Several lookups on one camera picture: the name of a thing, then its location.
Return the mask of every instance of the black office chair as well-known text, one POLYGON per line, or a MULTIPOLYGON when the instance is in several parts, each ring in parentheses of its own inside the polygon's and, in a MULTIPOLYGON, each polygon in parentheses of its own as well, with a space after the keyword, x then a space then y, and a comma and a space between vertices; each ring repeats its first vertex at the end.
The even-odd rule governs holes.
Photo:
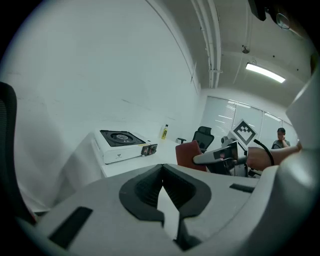
POLYGON ((17 97, 14 89, 0 82, 0 182, 11 203, 15 216, 35 224, 20 194, 14 162, 14 137, 17 115, 17 97))
MULTIPOLYGON (((181 144, 183 144, 186 141, 186 139, 184 138, 177 139, 181 141, 181 144)), ((198 142, 201 152, 204 153, 207 151, 207 148, 214 141, 214 139, 215 136, 211 135, 210 127, 200 126, 198 128, 198 131, 194 133, 192 140, 198 142)))
POLYGON ((199 148, 202 153, 207 151, 207 148, 214 141, 215 136, 201 131, 196 131, 193 135, 193 141, 198 142, 199 148))
POLYGON ((202 132, 204 134, 211 134, 211 128, 210 127, 205 127, 205 126, 200 126, 198 128, 198 132, 202 132))

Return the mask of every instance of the ceiling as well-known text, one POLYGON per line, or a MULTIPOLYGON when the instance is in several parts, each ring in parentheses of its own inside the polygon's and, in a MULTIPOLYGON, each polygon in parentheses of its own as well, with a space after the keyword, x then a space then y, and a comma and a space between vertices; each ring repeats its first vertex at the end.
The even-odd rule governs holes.
MULTIPOLYGON (((200 23, 191 1, 163 0, 197 62, 202 88, 209 88, 208 57, 200 23)), ((267 14, 258 20, 248 0, 214 0, 221 36, 221 68, 218 88, 234 88, 288 106, 310 78, 312 44, 288 30, 280 29, 267 14), (243 46, 250 49, 242 53, 243 46), (279 83, 246 70, 254 62, 285 78, 279 83)))

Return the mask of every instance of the white stove box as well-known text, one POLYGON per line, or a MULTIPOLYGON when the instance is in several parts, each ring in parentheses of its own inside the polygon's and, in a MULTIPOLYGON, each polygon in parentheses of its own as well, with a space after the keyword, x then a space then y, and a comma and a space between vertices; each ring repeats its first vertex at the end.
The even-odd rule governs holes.
POLYGON ((118 162, 130 158, 141 156, 144 146, 152 145, 152 141, 136 132, 126 131, 144 141, 144 144, 124 145, 124 146, 110 146, 104 136, 101 134, 100 129, 96 129, 94 134, 93 146, 96 147, 100 157, 105 164, 118 162))

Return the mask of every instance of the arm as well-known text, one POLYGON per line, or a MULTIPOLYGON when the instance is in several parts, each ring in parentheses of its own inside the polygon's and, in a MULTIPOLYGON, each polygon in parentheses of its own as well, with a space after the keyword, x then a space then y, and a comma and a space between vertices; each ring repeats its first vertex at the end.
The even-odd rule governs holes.
MULTIPOLYGON (((279 165, 287 156, 299 152, 300 149, 301 144, 299 143, 296 146, 288 146, 280 149, 270 149, 270 153, 273 156, 274 165, 279 165)), ((265 168, 271 166, 271 161, 267 152, 260 147, 248 148, 248 158, 246 160, 246 163, 249 167, 259 171, 263 171, 265 168)))
POLYGON ((283 144, 283 147, 284 147, 284 148, 287 148, 287 147, 290 146, 290 143, 288 142, 288 144, 289 144, 289 145, 288 145, 285 140, 282 140, 282 144, 283 144))

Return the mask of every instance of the ceiling pipe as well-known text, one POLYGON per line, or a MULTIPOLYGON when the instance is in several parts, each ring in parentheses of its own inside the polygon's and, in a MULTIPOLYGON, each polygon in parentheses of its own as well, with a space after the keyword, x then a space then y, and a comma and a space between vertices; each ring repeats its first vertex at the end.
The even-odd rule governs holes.
POLYGON ((244 53, 241 54, 241 58, 240 58, 240 62, 239 62, 239 66, 238 66, 238 70, 236 71, 236 74, 235 74, 235 77, 234 77, 234 80, 233 80, 233 85, 235 84, 236 82, 236 79, 238 77, 238 74, 239 74, 239 70, 240 70, 240 67, 241 67, 241 63, 242 63, 242 57, 244 56, 244 53))
MULTIPOLYGON (((209 66, 209 70, 213 70, 214 69, 214 63, 215 63, 215 59, 214 59, 214 41, 213 41, 213 37, 212 37, 212 33, 211 33, 211 27, 210 27, 210 20, 204 5, 203 0, 197 0, 197 3, 199 5, 199 9, 200 12, 202 14, 203 17, 203 21, 204 21, 204 25, 205 25, 205 30, 207 32, 207 37, 208 37, 208 44, 209 44, 209 56, 210 56, 210 66, 209 66)), ((213 88, 214 87, 214 73, 211 72, 211 81, 209 84, 209 88, 213 88)))
MULTIPOLYGON (((214 0, 208 0, 209 8, 211 11, 211 16, 213 19, 214 33, 215 33, 215 48, 216 48, 216 67, 217 71, 221 68, 221 35, 217 7, 214 0)), ((217 72, 215 77, 214 88, 218 87, 220 72, 217 72)))
POLYGON ((250 49, 252 35, 253 14, 250 9, 249 1, 245 2, 245 43, 244 46, 250 49))
MULTIPOLYGON (((201 12, 199 10, 198 4, 196 3, 196 0, 191 0, 191 3, 193 5, 193 8, 194 8, 195 13, 196 13, 196 16, 197 16, 197 18, 199 20, 199 23, 200 23, 201 31, 202 31, 204 42, 205 42, 205 49, 206 49, 206 53, 207 53, 207 56, 208 56, 208 66, 209 66, 209 69, 210 69, 212 65, 211 65, 210 48, 209 48, 208 35, 207 35, 206 27, 205 27, 205 24, 203 22, 202 15, 201 15, 201 12)), ((209 87, 210 87, 210 85, 212 83, 211 82, 212 80, 213 80, 213 76, 212 76, 211 73, 209 73, 209 87)))

